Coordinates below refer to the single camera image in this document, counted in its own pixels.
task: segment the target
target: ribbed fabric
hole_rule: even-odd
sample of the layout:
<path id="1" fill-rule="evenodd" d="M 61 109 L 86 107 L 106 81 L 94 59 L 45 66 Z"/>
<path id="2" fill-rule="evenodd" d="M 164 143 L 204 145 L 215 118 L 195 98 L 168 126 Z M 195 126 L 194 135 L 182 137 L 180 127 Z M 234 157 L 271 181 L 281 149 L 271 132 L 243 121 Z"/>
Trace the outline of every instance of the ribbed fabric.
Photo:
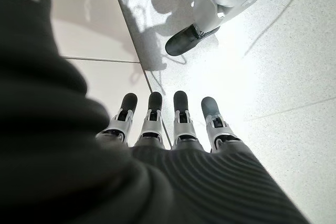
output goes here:
<path id="1" fill-rule="evenodd" d="M 134 157 L 157 167 L 169 179 L 178 195 L 175 203 L 188 221 L 307 223 L 252 153 L 211 154 L 148 146 L 132 150 Z"/>

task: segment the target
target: floor tile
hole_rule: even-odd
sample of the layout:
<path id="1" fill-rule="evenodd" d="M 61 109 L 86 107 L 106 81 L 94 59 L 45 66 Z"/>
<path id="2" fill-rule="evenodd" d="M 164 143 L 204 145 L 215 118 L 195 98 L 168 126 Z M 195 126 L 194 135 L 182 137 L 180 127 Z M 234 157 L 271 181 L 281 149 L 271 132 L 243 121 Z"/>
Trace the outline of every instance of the floor tile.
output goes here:
<path id="1" fill-rule="evenodd" d="M 336 220 L 336 99 L 245 124 L 244 142 L 312 223 Z"/>
<path id="2" fill-rule="evenodd" d="M 60 54 L 139 62 L 118 0 L 52 0 Z"/>
<path id="3" fill-rule="evenodd" d="M 243 59 L 245 119 L 336 97 L 336 0 L 294 0 Z"/>
<path id="4" fill-rule="evenodd" d="M 103 104 L 110 116 L 116 115 L 124 95 L 132 92 L 138 96 L 138 105 L 129 137 L 129 145 L 133 146 L 139 137 L 151 93 L 140 64 L 74 59 L 69 61 L 85 77 L 88 83 L 88 97 Z M 165 134 L 163 137 L 165 147 L 170 148 Z"/>

